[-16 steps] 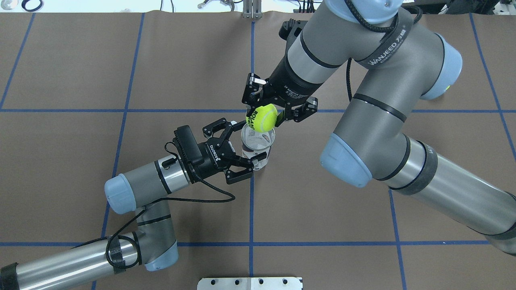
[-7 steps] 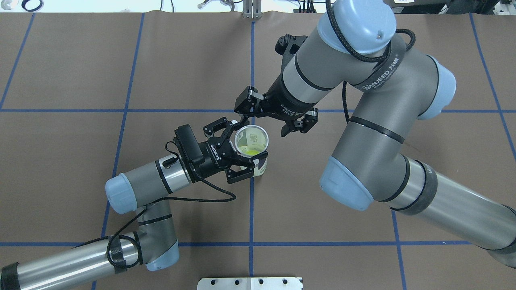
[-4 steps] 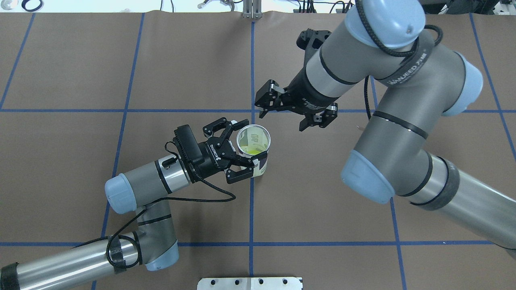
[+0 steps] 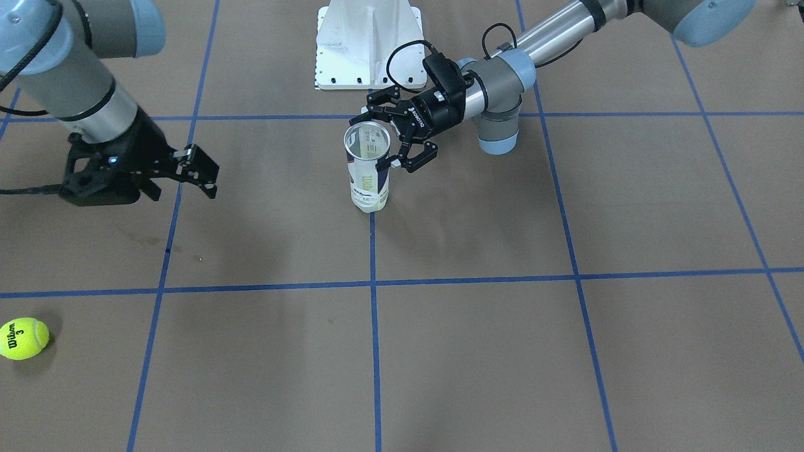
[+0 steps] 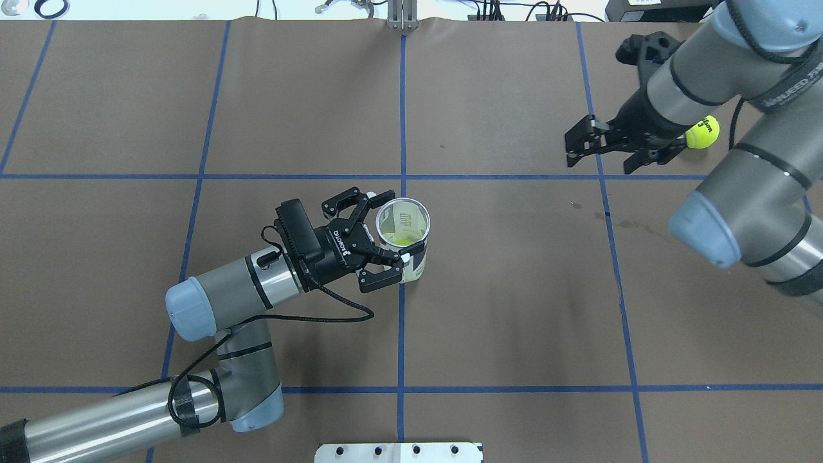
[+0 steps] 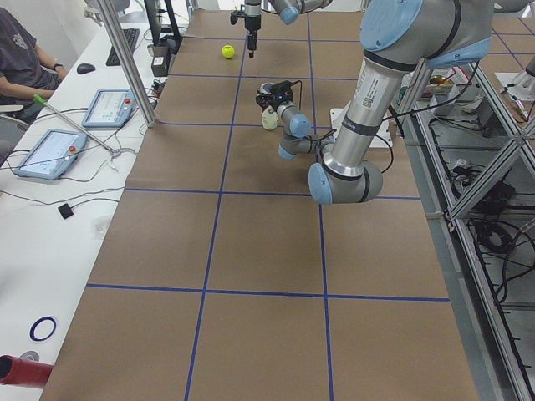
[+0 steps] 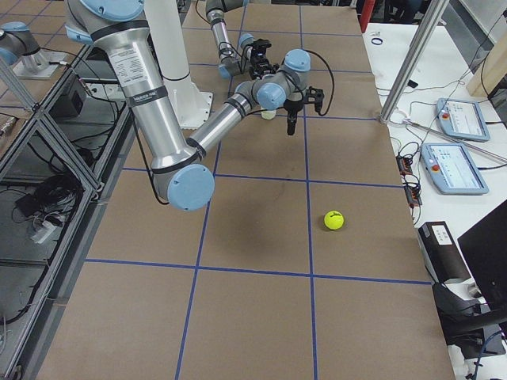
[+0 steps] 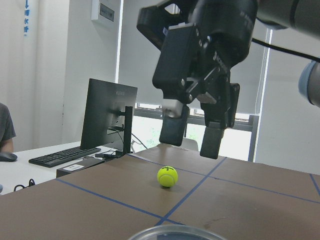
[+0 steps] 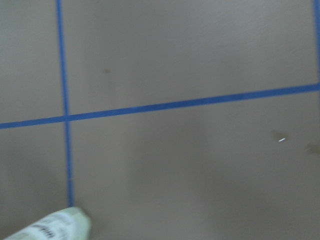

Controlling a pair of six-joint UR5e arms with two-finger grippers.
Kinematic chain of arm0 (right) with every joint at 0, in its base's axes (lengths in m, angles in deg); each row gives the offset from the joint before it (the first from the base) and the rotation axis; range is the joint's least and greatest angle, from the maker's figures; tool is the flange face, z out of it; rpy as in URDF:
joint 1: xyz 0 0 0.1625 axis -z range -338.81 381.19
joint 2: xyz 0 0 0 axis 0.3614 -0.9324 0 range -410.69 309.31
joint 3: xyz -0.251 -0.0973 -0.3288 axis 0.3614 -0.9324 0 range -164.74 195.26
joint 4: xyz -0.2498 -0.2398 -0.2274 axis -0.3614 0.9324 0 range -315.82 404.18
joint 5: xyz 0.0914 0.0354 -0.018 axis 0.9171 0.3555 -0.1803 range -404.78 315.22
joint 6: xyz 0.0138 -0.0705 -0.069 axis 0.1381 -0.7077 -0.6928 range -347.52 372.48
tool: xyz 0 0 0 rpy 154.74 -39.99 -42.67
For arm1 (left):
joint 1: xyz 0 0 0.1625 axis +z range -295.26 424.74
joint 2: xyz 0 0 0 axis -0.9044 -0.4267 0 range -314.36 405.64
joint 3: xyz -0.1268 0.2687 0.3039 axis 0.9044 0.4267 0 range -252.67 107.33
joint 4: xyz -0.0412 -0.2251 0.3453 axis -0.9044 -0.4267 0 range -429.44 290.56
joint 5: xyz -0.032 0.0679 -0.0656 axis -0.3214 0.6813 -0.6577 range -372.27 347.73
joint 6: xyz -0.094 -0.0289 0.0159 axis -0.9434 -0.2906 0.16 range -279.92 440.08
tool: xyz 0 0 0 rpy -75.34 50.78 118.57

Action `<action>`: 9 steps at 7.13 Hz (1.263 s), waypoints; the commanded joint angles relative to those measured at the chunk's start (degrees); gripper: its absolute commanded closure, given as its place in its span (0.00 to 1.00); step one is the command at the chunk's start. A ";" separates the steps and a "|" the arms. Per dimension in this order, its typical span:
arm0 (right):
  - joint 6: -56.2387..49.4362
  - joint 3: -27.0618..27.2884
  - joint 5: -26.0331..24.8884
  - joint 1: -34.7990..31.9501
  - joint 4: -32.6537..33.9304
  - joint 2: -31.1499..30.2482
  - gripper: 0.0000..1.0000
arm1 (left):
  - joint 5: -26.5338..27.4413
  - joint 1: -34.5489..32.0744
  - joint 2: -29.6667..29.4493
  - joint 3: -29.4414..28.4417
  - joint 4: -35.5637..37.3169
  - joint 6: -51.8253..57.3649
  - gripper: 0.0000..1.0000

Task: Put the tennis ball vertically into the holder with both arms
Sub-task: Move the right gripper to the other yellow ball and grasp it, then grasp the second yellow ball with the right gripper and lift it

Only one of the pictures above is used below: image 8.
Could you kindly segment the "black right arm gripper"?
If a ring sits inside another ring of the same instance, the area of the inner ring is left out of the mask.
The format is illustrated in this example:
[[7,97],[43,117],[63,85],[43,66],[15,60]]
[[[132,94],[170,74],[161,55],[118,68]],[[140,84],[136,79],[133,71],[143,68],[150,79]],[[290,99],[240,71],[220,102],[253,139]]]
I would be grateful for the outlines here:
[[230,82],[230,69],[249,53],[258,11],[256,0],[186,0],[184,26],[168,29],[152,84],[162,90],[163,123],[159,141],[180,146],[189,114],[187,78],[198,47],[197,28],[203,41],[197,75],[201,82],[219,67]]

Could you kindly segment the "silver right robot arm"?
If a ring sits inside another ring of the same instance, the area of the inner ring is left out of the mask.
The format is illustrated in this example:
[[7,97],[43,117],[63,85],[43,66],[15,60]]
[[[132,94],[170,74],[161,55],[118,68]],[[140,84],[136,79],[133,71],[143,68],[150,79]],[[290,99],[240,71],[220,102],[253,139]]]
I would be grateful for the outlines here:
[[183,142],[188,104],[200,102],[205,131],[200,154],[218,157],[224,131],[232,128],[240,85],[230,80],[252,43],[312,61],[302,94],[319,104],[320,59],[303,40],[320,38],[317,0],[165,0],[140,11],[139,29],[160,50],[153,85],[163,94],[161,143]]

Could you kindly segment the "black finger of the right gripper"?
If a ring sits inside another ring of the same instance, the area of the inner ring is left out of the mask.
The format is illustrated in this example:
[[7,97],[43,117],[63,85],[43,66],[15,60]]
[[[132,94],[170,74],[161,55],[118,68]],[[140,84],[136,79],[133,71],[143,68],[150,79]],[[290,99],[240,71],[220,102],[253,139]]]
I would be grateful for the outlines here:
[[217,159],[225,129],[234,127],[240,85],[231,83],[230,76],[210,76],[204,81],[204,93],[199,96],[205,121],[202,157]]

